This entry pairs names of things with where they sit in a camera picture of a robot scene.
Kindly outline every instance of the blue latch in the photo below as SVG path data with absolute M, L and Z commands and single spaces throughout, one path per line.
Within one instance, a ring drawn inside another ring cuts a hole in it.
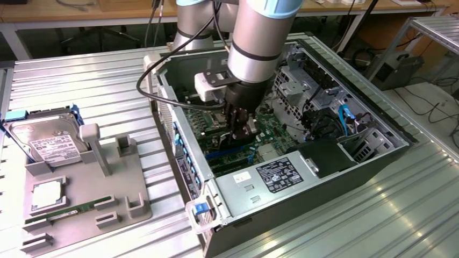
M 175 145 L 179 144 L 179 141 L 181 141 L 181 134 L 175 134 L 175 139 L 174 139 L 174 142 L 175 142 Z
M 348 104 L 344 104 L 340 106 L 338 108 L 338 116 L 340 116 L 340 120 L 342 122 L 342 125 L 345 127 L 345 132 L 346 132 L 346 136 L 349 136 L 348 133 L 348 125 L 346 125 L 346 120 L 345 120 L 345 116 L 350 117 L 352 119 L 356 119 L 356 115 L 352 113 L 350 108 L 348 107 Z
M 203 214 L 209 212 L 209 205 L 207 203 L 199 203 L 195 205 L 195 215 Z
M 346 116 L 350 117 L 352 119 L 356 119 L 357 117 L 356 117 L 356 115 L 352 113 L 352 110 L 350 110 L 350 108 L 348 107 L 348 104 L 344 104 L 342 107 L 344 107 L 344 111 L 345 111 Z

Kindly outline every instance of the barcode label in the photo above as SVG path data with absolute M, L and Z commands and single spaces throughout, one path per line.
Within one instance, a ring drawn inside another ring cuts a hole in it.
M 31 145 L 47 163 L 81 156 L 79 149 L 70 135 L 31 141 Z

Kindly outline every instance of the motherboard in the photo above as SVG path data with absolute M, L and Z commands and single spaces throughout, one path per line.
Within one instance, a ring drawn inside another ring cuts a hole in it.
M 226 150 L 219 148 L 222 138 L 230 134 L 222 112 L 185 111 L 209 165 L 218 177 L 277 158 L 297 144 L 267 103 L 257 110 L 261 133 L 255 140 L 251 144 Z

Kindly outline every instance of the metal rack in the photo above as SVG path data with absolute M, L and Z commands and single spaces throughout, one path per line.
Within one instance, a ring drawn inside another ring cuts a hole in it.
M 378 63 L 372 66 L 368 71 L 366 77 L 373 80 L 382 65 L 394 52 L 402 38 L 405 37 L 410 28 L 414 28 L 425 36 L 429 36 L 442 46 L 445 46 L 453 53 L 459 55 L 459 17 L 416 17 L 409 18 L 400 30 L 396 39 L 389 45 Z

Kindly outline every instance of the blue tab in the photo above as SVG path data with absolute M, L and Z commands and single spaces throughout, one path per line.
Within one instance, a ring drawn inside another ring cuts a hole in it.
M 201 215 L 209 212 L 209 205 L 207 203 L 199 203 L 195 205 L 195 215 Z
M 175 134 L 175 139 L 174 139 L 174 142 L 175 142 L 175 145 L 179 144 L 179 141 L 181 141 L 181 134 Z
M 340 116 L 340 120 L 342 122 L 342 125 L 345 127 L 345 132 L 346 132 L 346 136 L 349 136 L 349 133 L 348 133 L 348 125 L 346 125 L 346 120 L 345 120 L 345 115 L 348 117 L 350 117 L 352 119 L 356 119 L 356 115 L 352 113 L 352 110 L 350 108 L 348 107 L 348 104 L 344 104 L 340 106 L 338 108 L 338 116 Z
M 23 120 L 27 118 L 27 115 L 29 113 L 26 110 L 10 111 L 7 112 L 7 115 L 6 115 L 6 122 Z
M 73 104 L 71 111 L 73 111 L 73 113 L 75 114 L 75 116 L 78 118 L 79 125 L 85 125 L 83 118 L 81 116 L 81 108 L 79 108 L 79 106 Z

